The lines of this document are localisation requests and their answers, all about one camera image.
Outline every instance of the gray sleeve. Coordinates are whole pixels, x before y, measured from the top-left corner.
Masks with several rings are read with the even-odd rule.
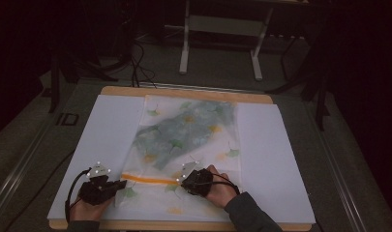
[[[70,221],[67,232],[95,232],[99,231],[100,223],[94,220]]]
[[[243,192],[226,204],[225,211],[239,232],[278,232],[281,227],[256,204],[252,196]]]

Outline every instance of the floor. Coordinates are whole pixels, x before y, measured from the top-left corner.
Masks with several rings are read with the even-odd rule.
[[[137,39],[144,50],[140,65],[145,69],[137,70],[143,80],[141,86],[152,87],[146,80],[152,78],[159,88],[218,88],[264,94],[286,83],[280,57],[287,41],[282,38],[264,41],[259,54],[264,80],[257,82],[248,50],[211,49],[197,40],[192,41],[188,73],[179,74],[181,47],[174,36],[180,32],[170,37],[170,43],[153,43],[144,34]],[[291,50],[286,57],[287,73],[299,66],[306,50],[303,42]],[[135,46],[134,52],[138,59],[141,49]],[[0,133],[0,231],[52,231],[46,216],[95,99],[104,86],[131,85],[132,72],[129,66],[110,73],[118,82],[101,81],[83,71],[78,84],[62,79],[61,103],[54,113],[48,113],[49,98],[40,95]],[[49,72],[41,80],[48,87]],[[329,116],[324,117],[325,131],[320,131],[314,120],[316,103],[302,101],[301,89],[297,86],[271,97],[282,112],[319,222],[311,231],[322,231],[320,227],[323,231],[392,231],[392,215],[334,96],[327,95]],[[61,113],[77,114],[77,123],[58,123]],[[12,190],[3,186],[12,186]]]

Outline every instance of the orange stripe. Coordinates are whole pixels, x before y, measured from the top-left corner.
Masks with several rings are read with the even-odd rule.
[[[154,179],[154,178],[143,178],[143,177],[132,176],[127,173],[122,173],[121,177],[126,180],[131,180],[131,181],[141,182],[141,183],[148,183],[148,184],[178,185],[178,183],[176,181]]]

